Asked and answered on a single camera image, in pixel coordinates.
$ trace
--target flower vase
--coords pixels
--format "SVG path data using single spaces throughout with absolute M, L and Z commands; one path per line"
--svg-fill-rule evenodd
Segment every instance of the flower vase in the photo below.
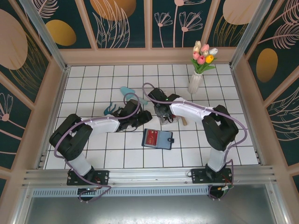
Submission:
M 195 71 L 193 72 L 192 78 L 190 80 L 189 86 L 188 86 L 188 92 L 190 94 L 194 94 L 197 92 L 198 87 L 200 83 L 202 82 L 202 73 L 198 74 Z

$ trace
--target purple cable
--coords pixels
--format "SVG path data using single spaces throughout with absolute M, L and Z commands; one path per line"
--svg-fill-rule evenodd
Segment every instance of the purple cable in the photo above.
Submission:
M 155 102 L 155 103 L 159 103 L 159 104 L 172 104 L 172 103 L 173 103 L 173 102 L 159 101 L 159 100 L 152 99 L 152 98 L 149 97 L 148 94 L 145 92 L 145 89 L 144 89 L 144 86 L 145 86 L 145 85 L 150 85 L 152 88 L 155 88 L 155 87 L 154 87 L 151 83 L 144 83 L 144 84 L 142 85 L 142 90 L 143 90 L 144 95 L 145 95 L 148 99 L 150 99 L 151 101 L 153 101 L 153 102 Z M 215 114 L 221 115 L 221 116 L 223 116 L 223 117 L 226 117 L 226 118 L 231 119 L 232 121 L 236 122 L 236 123 L 237 123 L 238 125 L 240 125 L 241 128 L 244 130 L 244 132 L 245 132 L 245 136 L 244 136 L 244 138 L 241 139 L 240 141 L 238 141 L 238 142 L 236 142 L 236 143 L 234 143 L 234 144 L 228 146 L 227 151 L 226 151 L 226 153 L 225 153 L 225 155 L 224 155 L 224 160 L 223 160 L 224 163 L 225 163 L 225 164 L 232 163 L 232 183 L 233 183 L 233 182 L 234 182 L 234 163 L 233 163 L 233 160 L 230 160 L 230 161 L 226 162 L 226 158 L 227 158 L 227 156 L 228 156 L 228 152 L 229 152 L 229 150 L 230 150 L 232 147 L 234 147 L 234 146 L 236 146 L 236 145 L 238 145 L 238 144 L 240 144 L 240 143 L 242 143 L 242 142 L 244 142 L 244 141 L 246 140 L 247 135 L 248 135 L 248 134 L 247 134 L 246 127 L 245 127 L 240 121 L 238 121 L 237 119 L 235 119 L 235 118 L 233 118 L 233 117 L 231 117 L 231 116 L 228 116 L 228 115 L 226 115 L 226 114 L 224 114 L 224 113 L 221 113 L 221 112 L 218 112 L 218 111 L 214 111 L 214 110 L 208 109 L 208 108 L 206 108 L 205 106 L 200 106 L 200 105 L 198 105 L 198 104 L 195 104 L 195 103 L 192 103 L 192 102 L 189 102 L 189 101 L 175 101 L 175 103 L 176 103 L 176 104 L 186 104 L 186 105 L 191 105 L 191 106 L 197 107 L 197 108 L 199 108 L 199 109 L 201 109 L 201 110 L 206 110 L 206 111 L 208 111 L 208 112 L 211 112 L 211 113 L 215 113 Z M 208 190 L 208 195 L 209 195 L 210 198 L 212 198 L 212 197 L 211 197 L 212 195 L 210 195 L 210 189 L 211 189 L 211 187 L 212 187 L 212 186 L 210 185 L 210 186 L 209 186 L 209 190 Z
M 135 111 L 133 113 L 131 113 L 130 115 L 126 116 L 126 117 L 122 117 L 122 118 L 115 118 L 115 117 L 98 117 L 98 118 L 90 118 L 90 119 L 87 119 L 87 120 L 83 120 L 83 121 L 80 121 L 79 123 L 76 123 L 74 126 L 72 126 L 69 130 L 67 130 L 64 135 L 61 137 L 61 139 L 58 141 L 58 143 L 56 144 L 55 146 L 55 149 L 54 149 L 54 156 L 57 157 L 57 158 L 61 158 L 61 159 L 64 159 L 64 161 L 66 162 L 66 164 L 75 172 L 75 174 L 83 181 L 85 181 L 86 183 L 88 184 L 91 184 L 91 185 L 94 185 L 94 186 L 98 186 L 100 188 L 104 187 L 104 188 L 108 188 L 107 190 L 105 190 L 103 193 L 101 193 L 99 196 L 97 197 L 93 197 L 91 200 L 89 201 L 86 201 L 86 203 L 88 202 L 92 202 L 92 201 L 95 201 L 97 199 L 99 199 L 100 197 L 102 197 L 102 195 L 104 195 L 105 193 L 107 193 L 110 189 L 111 189 L 111 186 L 109 185 L 101 185 L 101 184 L 96 184 L 96 183 L 93 183 L 93 182 L 90 182 L 88 180 L 86 180 L 85 178 L 83 178 L 75 169 L 74 167 L 63 157 L 63 156 L 59 156 L 57 155 L 57 149 L 59 147 L 59 145 L 61 144 L 61 142 L 65 139 L 65 137 L 76 127 L 78 127 L 79 125 L 81 124 L 84 124 L 84 123 L 91 123 L 93 121 L 97 121 L 97 120 L 104 120 L 104 119 L 111 119 L 111 120 L 122 120 L 122 119 L 127 119 L 131 116 L 133 116 L 135 113 L 138 112 L 139 110 L 139 106 L 140 106 L 140 101 L 139 101 L 139 98 L 136 94 L 134 93 L 127 93 L 126 95 L 124 95 L 123 97 L 123 101 L 124 101 L 124 104 L 126 104 L 126 96 L 129 95 L 129 94 L 132 94 L 134 95 L 136 98 L 137 98 L 137 101 L 138 101 L 138 105 L 137 105 L 137 108 L 135 109 Z M 86 193 L 86 192 L 91 192 L 91 191 L 96 191 L 96 190 L 85 190 L 83 192 L 81 192 L 81 194 L 79 195 L 79 200 L 81 202 L 83 202 L 83 200 L 81 199 L 81 196 L 82 194 Z

